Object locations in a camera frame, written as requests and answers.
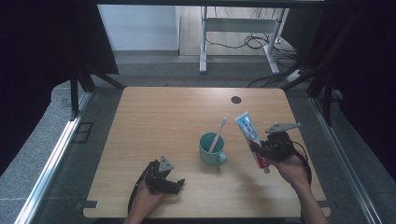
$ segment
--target toothpaste tube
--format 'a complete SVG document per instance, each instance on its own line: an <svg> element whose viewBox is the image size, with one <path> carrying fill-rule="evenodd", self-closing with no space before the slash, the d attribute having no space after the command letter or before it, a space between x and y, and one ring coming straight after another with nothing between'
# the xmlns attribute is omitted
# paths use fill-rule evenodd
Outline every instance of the toothpaste tube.
<svg viewBox="0 0 396 224"><path fill-rule="evenodd" d="M266 174L270 173L270 169L268 168L269 164L263 158L259 152L254 152L252 151L252 147L261 147L262 143L260 142L259 136L256 133L256 130L253 127L253 124L251 123L251 118L248 112L245 112L244 114L238 116L235 118L236 123L238 124L239 128L241 129L242 133L245 136L245 139L247 140L247 144L250 148L251 153L253 154L254 159L257 162L257 165L259 165L260 169L263 169Z"/></svg>

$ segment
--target toothbrush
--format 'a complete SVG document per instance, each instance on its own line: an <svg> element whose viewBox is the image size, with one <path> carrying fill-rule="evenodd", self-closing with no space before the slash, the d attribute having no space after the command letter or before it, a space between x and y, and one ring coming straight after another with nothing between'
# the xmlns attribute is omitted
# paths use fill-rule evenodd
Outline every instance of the toothbrush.
<svg viewBox="0 0 396 224"><path fill-rule="evenodd" d="M221 134L221 130L222 130L222 127L224 126L225 122L227 122L227 118L224 118L224 119L221 121L220 130L219 130L219 132L216 134L216 137L215 137L215 139L213 140L212 146L210 146L209 153L211 153L211 152L213 151L213 148L215 148L215 145L216 145L216 143L217 143L218 140L219 140L219 136L220 136L220 134Z"/></svg>

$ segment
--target metal frame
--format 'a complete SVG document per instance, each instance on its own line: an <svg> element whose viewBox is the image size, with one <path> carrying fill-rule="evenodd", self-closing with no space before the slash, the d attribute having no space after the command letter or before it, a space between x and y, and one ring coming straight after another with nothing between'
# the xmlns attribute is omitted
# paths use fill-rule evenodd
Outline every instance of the metal frame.
<svg viewBox="0 0 396 224"><path fill-rule="evenodd" d="M61 134L61 137L58 140L55 148L52 150L52 153L47 160L46 165L44 166L43 171L41 172L40 177L35 182L35 186L33 187L29 197L27 198L20 214L18 215L15 223L30 223L35 216L35 212L38 209L38 206L41 204L44 194L50 185L51 179L54 177L55 172L58 168L58 165L61 161L61 158L64 155L66 148L68 147L73 133L76 130L80 120L82 118L84 108L86 107L89 99L91 98L90 92L85 92L79 101L81 113L78 113L75 119L67 122L64 127L64 131Z"/></svg>
<svg viewBox="0 0 396 224"><path fill-rule="evenodd" d="M376 212L375 206L372 200L370 199L370 196L368 195L366 189L359 180L359 177L356 174L352 164L350 163L347 154L343 149L343 146L338 141L337 135L335 134L332 127L329 126L325 118L321 116L322 111L318 100L315 100L314 98L310 98L310 99L311 99L311 104L314 107L315 112L318 116L319 123L332 146L332 150L335 154L335 158L340 163L340 166L343 169L344 174L346 175L346 180L348 181L349 186L352 188L352 191L356 196L356 199L361 205L361 210L363 211L364 215L366 215L366 218L370 224L382 223L378 213Z"/></svg>
<svg viewBox="0 0 396 224"><path fill-rule="evenodd" d="M272 50L276 42L277 33L282 24L285 8L281 8L280 15L275 20L265 19L224 19L208 18L207 7L202 13L202 39L199 61L199 72L206 73L206 32L238 32L238 33L267 33L270 34L268 46L263 50L274 75L279 74Z"/></svg>

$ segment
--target wire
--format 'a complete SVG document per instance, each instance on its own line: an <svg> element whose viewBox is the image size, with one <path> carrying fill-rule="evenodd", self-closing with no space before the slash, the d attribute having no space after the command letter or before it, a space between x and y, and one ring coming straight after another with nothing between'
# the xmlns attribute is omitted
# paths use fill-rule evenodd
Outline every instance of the wire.
<svg viewBox="0 0 396 224"><path fill-rule="evenodd" d="M282 74L277 74L277 75L271 75L269 77L260 77L260 78L256 78L253 81L249 82L247 84L247 87L249 88L250 85L252 85L255 82L258 81L262 81L262 80L266 80L269 79L265 82L265 84L263 86L261 86L261 88L268 86L269 84L275 83L277 81L281 81L284 77L290 75L296 68L298 68L300 66L299 63L296 63L293 67L289 68L286 72L282 73Z"/></svg>
<svg viewBox="0 0 396 224"><path fill-rule="evenodd" d="M273 11L273 16L271 17L271 19L273 19L273 18L274 18L275 11L276 11L276 8L274 8L274 11Z"/></svg>
<svg viewBox="0 0 396 224"><path fill-rule="evenodd" d="M244 43L243 45L236 46L236 47L234 47L234 46L228 46L228 45L225 45L225 44L220 44L220 43L211 42L211 41L208 40L208 39L206 39L206 41L207 41L209 44L211 44L211 45L219 45L219 46L223 46L223 47L229 48L229 49L240 49L240 48L242 48L242 47L244 47L244 46L248 46L248 47L251 48L251 49L262 49L262 47L263 47L265 44L268 44L268 42L269 42L268 39L267 39L266 37L258 36L258 35L255 34L255 33L250 33L250 34L245 38L245 40L244 40L245 43ZM252 46L251 43L250 43L251 41L254 41L256 44L259 44L259 46Z"/></svg>
<svg viewBox="0 0 396 224"><path fill-rule="evenodd" d="M279 66L284 67L284 68L291 68L291 66L287 66L287 65L283 64L283 63L281 62L281 60L293 60L292 58L289 58L289 57L276 58L276 63L277 63Z"/></svg>
<svg viewBox="0 0 396 224"><path fill-rule="evenodd" d="M228 14L228 12L227 12L227 7L224 8L224 11L225 11L225 13L227 13L228 18L230 18L230 14Z"/></svg>
<svg viewBox="0 0 396 224"><path fill-rule="evenodd" d="M306 155L306 150L305 150L305 148L304 148L300 143L298 143L298 142L294 142L294 141L293 141L292 143L299 145L300 148L303 149L303 152L304 152L304 154L305 154L306 162L308 162L308 156Z"/></svg>
<svg viewBox="0 0 396 224"><path fill-rule="evenodd" d="M253 12L250 14L250 18L253 18L253 14L256 13L256 18L259 19L262 14L262 7L256 7Z"/></svg>

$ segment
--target aluminum rail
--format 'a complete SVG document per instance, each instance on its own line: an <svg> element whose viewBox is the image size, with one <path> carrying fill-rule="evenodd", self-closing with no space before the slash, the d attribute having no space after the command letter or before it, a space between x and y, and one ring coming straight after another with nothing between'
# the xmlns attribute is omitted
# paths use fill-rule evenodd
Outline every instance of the aluminum rail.
<svg viewBox="0 0 396 224"><path fill-rule="evenodd" d="M361 210L363 211L364 215L366 215L366 218L370 224L381 224L382 221L378 213L376 212L375 205L373 204L366 189L356 175L355 169L350 163L347 154L343 149L343 146L338 141L337 135L335 134L332 127L330 127L326 120L323 118L321 107L318 104L318 100L315 100L313 98L310 99L311 104L314 107L318 116L319 123L323 128L323 131L325 132L330 144L332 145L332 150L335 154L335 157L340 163L341 168L346 175L349 186L352 188L352 191L354 192L359 204L361 205Z"/></svg>
<svg viewBox="0 0 396 224"><path fill-rule="evenodd" d="M74 120L68 121L66 126L64 127L64 131L62 132L61 137L59 138L55 148L52 150L52 153L50 154L49 159L47 160L47 163L44 166L40 177L35 182L35 186L33 187L22 210L20 211L20 214L14 222L15 224L30 223L33 220L35 212L37 211L38 206L41 204L44 198L46 190L50 185L50 181L55 175L58 165L73 137L73 133L75 132L84 114L84 109L90 98L90 92L85 92L81 96L81 99L79 101L79 111L81 112Z"/></svg>

